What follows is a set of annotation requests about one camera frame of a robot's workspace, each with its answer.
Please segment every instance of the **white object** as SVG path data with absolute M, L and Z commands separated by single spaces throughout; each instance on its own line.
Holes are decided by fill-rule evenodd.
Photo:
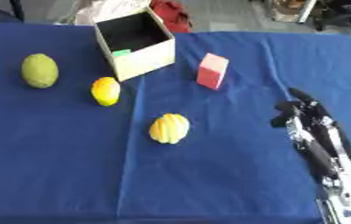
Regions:
M 92 21 L 104 21 L 124 17 L 148 7 L 151 0 L 77 0 L 81 8 L 74 18 L 75 25 L 93 25 Z
M 308 19 L 308 16 L 312 12 L 317 0 L 307 0 L 303 5 L 302 11 L 300 12 L 300 17 L 298 18 L 298 23 L 303 24 Z
M 113 67 L 119 81 L 125 81 L 140 74 L 146 74 L 150 71 L 159 69 L 160 67 L 171 65 L 175 62 L 175 38 L 162 24 L 162 21 L 151 8 L 145 7 L 130 14 L 125 14 L 124 16 L 139 13 L 148 13 L 153 23 L 157 24 L 159 29 L 164 33 L 166 40 L 120 56 L 113 55 L 110 50 L 111 43 L 106 41 L 105 37 L 101 33 L 100 27 L 98 26 L 98 23 L 103 22 L 102 19 L 106 17 L 98 16 L 96 17 L 98 20 L 92 19 L 97 42 L 102 48 L 107 61 Z M 119 15 L 120 14 L 114 15 L 114 17 L 110 20 L 118 19 Z

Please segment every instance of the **pink cube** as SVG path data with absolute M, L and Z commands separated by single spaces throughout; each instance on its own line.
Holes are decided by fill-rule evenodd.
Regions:
M 210 52 L 207 53 L 200 63 L 197 83 L 217 90 L 224 79 L 228 63 L 228 59 L 214 55 Z

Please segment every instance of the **red bag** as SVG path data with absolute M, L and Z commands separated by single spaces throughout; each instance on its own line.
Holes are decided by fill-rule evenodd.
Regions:
M 190 17 L 182 4 L 173 1 L 152 0 L 151 8 L 163 19 L 171 32 L 192 32 Z

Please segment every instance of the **robotic hand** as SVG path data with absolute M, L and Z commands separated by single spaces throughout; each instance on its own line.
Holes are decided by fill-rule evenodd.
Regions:
M 294 148 L 320 186 L 317 205 L 326 224 L 351 224 L 351 144 L 338 123 L 310 95 L 295 88 L 299 101 L 276 106 L 274 128 L 287 128 Z

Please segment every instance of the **green object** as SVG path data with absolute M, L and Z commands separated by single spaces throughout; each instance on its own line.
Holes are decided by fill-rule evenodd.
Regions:
M 122 55 L 128 54 L 128 53 L 131 53 L 131 50 L 130 50 L 130 49 L 124 49 L 124 50 L 112 52 L 112 55 L 113 55 L 114 57 L 116 57 L 116 56 L 122 56 Z
M 35 53 L 25 58 L 22 76 L 32 87 L 49 88 L 58 79 L 58 67 L 52 58 Z

